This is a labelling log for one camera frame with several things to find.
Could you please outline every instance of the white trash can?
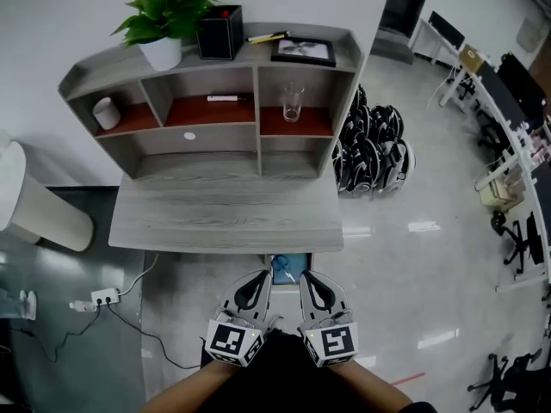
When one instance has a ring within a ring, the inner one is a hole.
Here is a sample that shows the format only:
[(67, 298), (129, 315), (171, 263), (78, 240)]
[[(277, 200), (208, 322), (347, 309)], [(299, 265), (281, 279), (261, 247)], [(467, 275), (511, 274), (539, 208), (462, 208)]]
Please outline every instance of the white trash can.
[[(46, 238), (70, 250), (89, 248), (94, 236), (90, 216), (40, 185), (24, 172), (25, 169), (25, 154), (21, 146), (12, 141), (0, 154), (0, 175), (11, 182), (0, 187), (0, 207), (3, 207), (0, 217), (5, 224), (0, 229), (9, 231), (9, 226), (15, 225), (16, 230), (25, 231), (22, 235), (31, 233), (31, 236)], [(22, 238), (30, 241), (31, 237)]]

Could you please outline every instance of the photo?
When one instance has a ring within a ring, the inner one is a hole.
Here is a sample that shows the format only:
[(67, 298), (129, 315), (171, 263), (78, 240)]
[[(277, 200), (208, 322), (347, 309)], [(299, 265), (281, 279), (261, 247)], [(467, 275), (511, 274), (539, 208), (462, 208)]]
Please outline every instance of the photo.
[(337, 65), (330, 41), (307, 37), (287, 37), (274, 41), (271, 60), (329, 67)]
[(315, 59), (329, 59), (327, 45), (311, 41), (280, 40), (278, 52)]

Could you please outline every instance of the small box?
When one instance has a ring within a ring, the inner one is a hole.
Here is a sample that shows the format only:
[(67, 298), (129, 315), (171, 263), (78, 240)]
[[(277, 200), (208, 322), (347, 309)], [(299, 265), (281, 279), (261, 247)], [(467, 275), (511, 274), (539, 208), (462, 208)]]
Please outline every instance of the small box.
[(208, 322), (205, 350), (217, 361), (247, 367), (263, 344), (261, 330), (215, 320)]
[(496, 179), (479, 191), (482, 205), (497, 208), (502, 213), (510, 210), (523, 201), (523, 197), (510, 194), (503, 181)]
[(359, 351), (357, 323), (300, 332), (302, 341), (317, 367), (352, 360)]
[(241, 6), (214, 6), (197, 21), (197, 44), (202, 59), (235, 59), (243, 45)]
[(459, 60), (465, 67), (475, 74), (478, 74), (479, 68), (485, 61), (480, 56), (479, 52), (469, 44), (466, 44), (465, 47), (461, 49), (461, 52), (459, 52)]

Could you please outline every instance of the computer monitor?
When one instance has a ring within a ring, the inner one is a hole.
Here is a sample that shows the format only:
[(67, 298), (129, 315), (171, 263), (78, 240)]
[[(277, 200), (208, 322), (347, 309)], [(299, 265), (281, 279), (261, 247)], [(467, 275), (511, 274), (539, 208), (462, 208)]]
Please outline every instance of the computer monitor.
[(513, 130), (519, 128), (527, 120), (526, 113), (520, 108), (518, 101), (493, 67), (485, 61), (480, 66), (478, 75), (482, 85), (498, 106), (501, 114), (511, 122), (511, 128)]
[(511, 52), (503, 56), (498, 76), (526, 114), (530, 128), (541, 126), (546, 94)]
[(459, 51), (465, 35), (449, 24), (440, 14), (432, 11), (429, 18), (429, 24), (436, 29), (442, 37), (451, 43), (451, 45)]

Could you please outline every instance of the cardboard box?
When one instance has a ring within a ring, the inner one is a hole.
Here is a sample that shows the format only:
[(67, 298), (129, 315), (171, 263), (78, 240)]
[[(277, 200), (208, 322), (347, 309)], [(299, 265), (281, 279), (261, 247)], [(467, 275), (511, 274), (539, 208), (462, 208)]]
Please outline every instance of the cardboard box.
[(475, 74), (478, 74), (479, 68), (484, 63), (484, 59), (479, 55), (479, 52), (469, 44), (465, 44), (465, 47), (459, 52), (459, 60), (463, 66)]
[(485, 207), (496, 208), (502, 213), (510, 210), (523, 201), (522, 196), (509, 193), (503, 180), (496, 179), (479, 191), (480, 200)]

